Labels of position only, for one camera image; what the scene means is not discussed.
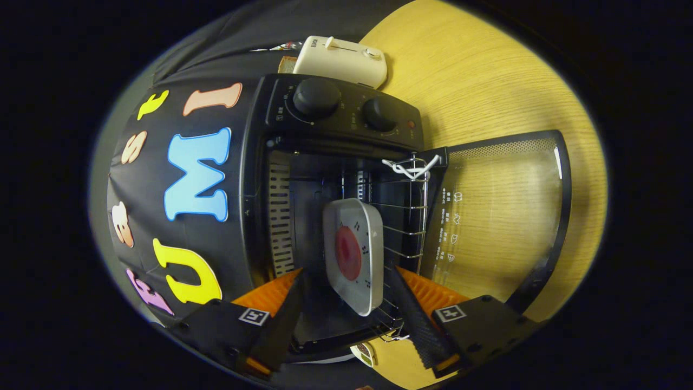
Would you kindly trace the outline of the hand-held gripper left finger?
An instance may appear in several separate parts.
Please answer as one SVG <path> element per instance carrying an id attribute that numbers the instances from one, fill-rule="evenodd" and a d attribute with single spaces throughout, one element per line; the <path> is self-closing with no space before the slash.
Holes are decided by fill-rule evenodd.
<path id="1" fill-rule="evenodd" d="M 232 302 L 210 300 L 168 333 L 238 375 L 268 380 L 284 363 L 303 311 L 303 273 L 290 271 Z"/>

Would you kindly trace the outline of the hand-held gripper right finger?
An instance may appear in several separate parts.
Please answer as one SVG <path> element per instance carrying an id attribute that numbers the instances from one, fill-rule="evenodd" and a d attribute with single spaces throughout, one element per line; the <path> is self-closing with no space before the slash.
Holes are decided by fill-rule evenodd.
<path id="1" fill-rule="evenodd" d="M 396 265 L 391 290 L 420 360 L 437 378 L 485 365 L 541 328 L 493 296 L 467 298 Z"/>

